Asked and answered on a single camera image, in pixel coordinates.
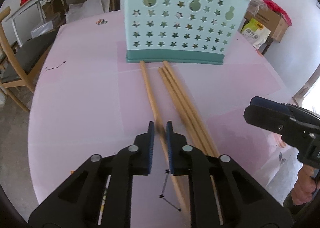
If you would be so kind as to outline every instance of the gray floor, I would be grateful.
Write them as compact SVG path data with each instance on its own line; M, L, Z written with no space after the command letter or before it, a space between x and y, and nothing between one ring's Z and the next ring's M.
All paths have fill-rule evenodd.
M32 94L25 87L12 91L26 104L31 105ZM0 107L0 184L8 198L28 220L38 202L32 186L28 162L29 114L8 98Z

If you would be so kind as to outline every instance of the chair seat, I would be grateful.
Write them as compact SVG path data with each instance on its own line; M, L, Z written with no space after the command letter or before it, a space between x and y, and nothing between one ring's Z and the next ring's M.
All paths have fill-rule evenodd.
M58 30L40 35L36 38L28 40L16 53L20 66L26 74L29 74L36 65L42 54L53 44ZM20 77L11 64L8 65L2 77L2 83L18 81Z

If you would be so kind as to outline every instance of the green basket base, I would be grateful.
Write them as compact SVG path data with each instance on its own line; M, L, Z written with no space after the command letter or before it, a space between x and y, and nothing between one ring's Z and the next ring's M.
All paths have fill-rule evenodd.
M127 62L169 62L177 63L197 63L197 64L223 64L223 54L194 52L170 49L150 49L150 50L127 50Z

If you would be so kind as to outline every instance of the star-shaped hole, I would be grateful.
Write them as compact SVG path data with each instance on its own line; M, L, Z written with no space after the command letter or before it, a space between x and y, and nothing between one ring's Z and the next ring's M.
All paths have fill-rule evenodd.
M134 11L133 11L133 15L134 15L134 16L139 16L139 15L141 15L140 10L134 10Z
M163 13L161 14L162 16L166 17L169 15L169 11L163 11Z
M155 15L155 11L154 10L148 10L148 14L149 14L149 16L153 16L153 15Z
M166 5L166 6L168 6L168 5L171 4L171 2L170 2L170 0L164 0L163 4Z
M178 19L180 18L180 17L183 17L183 15L182 15L182 13L180 13L180 12L177 12L177 14L175 15Z
M162 27L164 28L165 26L168 26L168 25L167 25L167 22L163 22L163 21L162 21L161 24L160 24L160 26L162 26Z
M155 24L153 24L153 21L148 21L148 23L147 23L148 27L152 27L153 25L155 25Z
M177 6L179 6L180 8L185 7L184 2L179 1L179 3L177 4Z
M181 26L180 26L180 23L174 23L174 26L173 26L173 27L175 27L175 28L177 29L177 28L179 28L179 27L181 27Z
M138 21L134 21L133 26L135 26L137 28L138 26L140 26L140 23Z
M153 36L153 33L152 32L147 32L146 36L151 37L151 36Z

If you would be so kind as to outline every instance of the silver rivet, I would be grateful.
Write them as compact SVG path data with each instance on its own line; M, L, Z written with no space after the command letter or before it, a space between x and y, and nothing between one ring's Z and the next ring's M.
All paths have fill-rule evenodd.
M193 147L190 146L190 145L184 145L184 146L182 147L182 149L183 149L183 151L190 152L190 151L193 150Z
M230 157L228 156L228 155L222 155L221 157L220 157L220 160L222 161L222 162L226 162L226 163L228 163L228 162L230 162Z
M92 155L92 156L90 157L90 159L91 159L92 162L99 162L100 159L101 159L101 156L98 155L98 154L95 154L95 155Z
M139 147L137 145L131 145L128 147L129 151L136 152L138 151Z

